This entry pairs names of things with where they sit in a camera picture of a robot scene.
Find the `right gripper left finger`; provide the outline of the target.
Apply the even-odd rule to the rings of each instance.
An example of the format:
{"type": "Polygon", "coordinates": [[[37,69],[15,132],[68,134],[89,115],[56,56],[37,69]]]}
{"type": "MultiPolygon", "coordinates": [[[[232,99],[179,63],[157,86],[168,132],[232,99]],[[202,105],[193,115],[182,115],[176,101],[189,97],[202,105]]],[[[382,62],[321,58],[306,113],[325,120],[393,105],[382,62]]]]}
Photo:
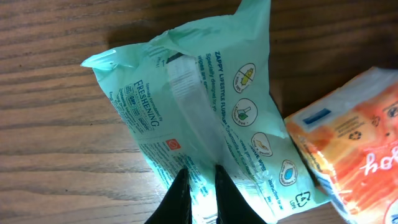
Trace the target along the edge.
{"type": "Polygon", "coordinates": [[[163,200],[145,224],[192,224],[188,169],[181,169],[163,200]]]}

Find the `small orange box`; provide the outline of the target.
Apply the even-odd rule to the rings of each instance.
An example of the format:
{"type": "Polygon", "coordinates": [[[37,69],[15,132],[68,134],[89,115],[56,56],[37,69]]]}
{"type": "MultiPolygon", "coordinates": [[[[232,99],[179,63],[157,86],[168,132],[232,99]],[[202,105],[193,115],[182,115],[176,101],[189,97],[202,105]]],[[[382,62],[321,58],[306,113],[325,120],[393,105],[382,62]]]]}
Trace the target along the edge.
{"type": "Polygon", "coordinates": [[[397,223],[396,70],[371,68],[285,125],[346,222],[397,223]]]}

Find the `teal wet wipes packet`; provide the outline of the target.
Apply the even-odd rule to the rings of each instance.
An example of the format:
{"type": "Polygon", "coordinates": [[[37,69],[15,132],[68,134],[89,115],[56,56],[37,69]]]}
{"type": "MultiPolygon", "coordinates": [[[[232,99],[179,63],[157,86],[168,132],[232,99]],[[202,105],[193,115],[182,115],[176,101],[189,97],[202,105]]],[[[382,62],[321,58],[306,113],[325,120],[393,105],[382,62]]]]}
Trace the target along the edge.
{"type": "Polygon", "coordinates": [[[194,223],[218,217],[216,165],[267,223],[329,202],[270,94],[270,8],[243,1],[83,62],[163,185],[188,170],[194,223]]]}

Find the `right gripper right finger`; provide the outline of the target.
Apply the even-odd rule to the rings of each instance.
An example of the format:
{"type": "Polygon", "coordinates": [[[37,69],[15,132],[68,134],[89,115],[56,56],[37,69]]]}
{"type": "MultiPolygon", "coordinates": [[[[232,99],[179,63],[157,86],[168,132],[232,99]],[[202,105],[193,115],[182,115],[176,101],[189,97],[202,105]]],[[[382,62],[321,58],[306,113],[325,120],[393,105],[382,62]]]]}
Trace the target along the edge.
{"type": "Polygon", "coordinates": [[[217,224],[266,224],[249,206],[225,168],[216,165],[217,224]]]}

